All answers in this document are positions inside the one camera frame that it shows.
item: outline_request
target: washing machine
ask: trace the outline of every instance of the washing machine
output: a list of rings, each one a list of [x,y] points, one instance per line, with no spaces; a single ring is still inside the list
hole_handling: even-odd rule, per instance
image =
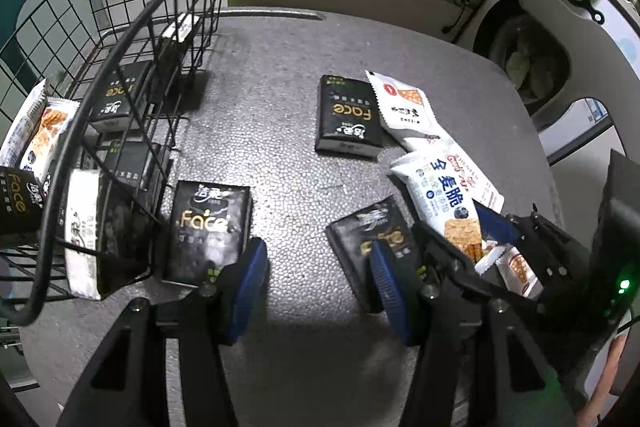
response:
[[[628,0],[485,0],[454,42],[508,74],[550,158],[613,120],[640,161],[639,35]]]

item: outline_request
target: screw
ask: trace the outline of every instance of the screw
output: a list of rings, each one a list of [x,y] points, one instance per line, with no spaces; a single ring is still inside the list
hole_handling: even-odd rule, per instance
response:
[[[436,298],[438,295],[440,295],[440,289],[436,285],[425,284],[420,290],[420,294],[423,297],[426,297],[427,299],[431,300]]]
[[[218,288],[216,288],[216,285],[208,282],[204,283],[202,286],[198,288],[198,293],[202,297],[212,297],[217,293],[217,291],[218,291]]]
[[[146,300],[145,298],[137,297],[129,303],[129,309],[133,312],[139,312],[140,310],[146,308],[147,303],[148,300]]]
[[[509,309],[509,303],[503,299],[494,299],[491,301],[491,306],[498,313],[504,313]]]

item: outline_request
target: textured tabletop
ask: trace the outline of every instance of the textured tabletop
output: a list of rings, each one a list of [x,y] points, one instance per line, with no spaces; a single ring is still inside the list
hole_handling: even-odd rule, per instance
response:
[[[485,58],[336,14],[322,21],[222,18],[206,67],[199,107],[180,125],[172,180],[249,185],[252,234],[266,241],[271,263],[247,334],[222,348],[239,424],[395,427],[417,351],[392,336],[384,314],[359,311],[324,227],[390,194],[401,202],[388,165],[402,151],[390,141],[377,162],[316,154],[320,77],[364,79],[369,69],[421,87],[438,121],[505,196],[503,213],[529,214],[535,202],[561,224],[554,181],[524,106]],[[404,203],[402,209],[412,222]],[[132,297],[158,302],[179,294],[147,280],[103,302],[47,304],[21,331],[35,378],[64,403]],[[184,417],[175,341],[167,355],[170,416],[178,426]]]

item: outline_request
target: black ring handle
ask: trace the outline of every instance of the black ring handle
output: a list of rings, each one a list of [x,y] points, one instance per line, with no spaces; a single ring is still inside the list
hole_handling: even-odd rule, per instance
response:
[[[568,1],[569,3],[571,3],[574,6],[577,6],[578,8],[584,8],[585,10],[587,10],[587,12],[589,12],[589,15],[591,15],[591,19],[595,23],[598,23],[601,26],[604,24],[604,13],[602,13],[599,10],[596,10],[591,4],[591,0],[568,0]]]

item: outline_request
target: black wire basket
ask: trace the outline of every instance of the black wire basket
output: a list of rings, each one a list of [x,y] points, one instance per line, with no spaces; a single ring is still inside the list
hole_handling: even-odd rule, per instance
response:
[[[8,102],[21,101],[43,78],[49,79],[53,96],[81,101],[74,119],[60,137],[50,182],[39,243],[0,251],[7,274],[0,282],[12,284],[12,294],[0,301],[0,315],[18,326],[31,324],[46,301],[72,298],[67,282],[65,251],[99,259],[111,259],[109,251],[97,251],[72,239],[65,241],[66,195],[74,169],[100,171],[106,184],[105,210],[114,198],[125,201],[124,226],[144,217],[151,229],[162,228],[158,206],[166,187],[170,154],[177,146],[180,102],[201,67],[212,34],[218,28],[223,0],[29,0],[34,6],[0,50],[0,82],[6,89],[0,101],[0,132],[15,114]],[[173,24],[192,25],[184,45],[162,34]],[[126,68],[148,61],[140,89],[129,91]],[[104,89],[123,94],[130,107],[124,130],[96,132],[90,126],[94,106]],[[125,142],[139,142],[157,172],[153,187],[141,188],[118,176]],[[115,165],[106,165],[106,154],[117,150]],[[149,277],[155,264],[155,232],[148,234],[148,255],[137,261],[118,261],[114,269],[136,264],[139,273],[130,283]]]

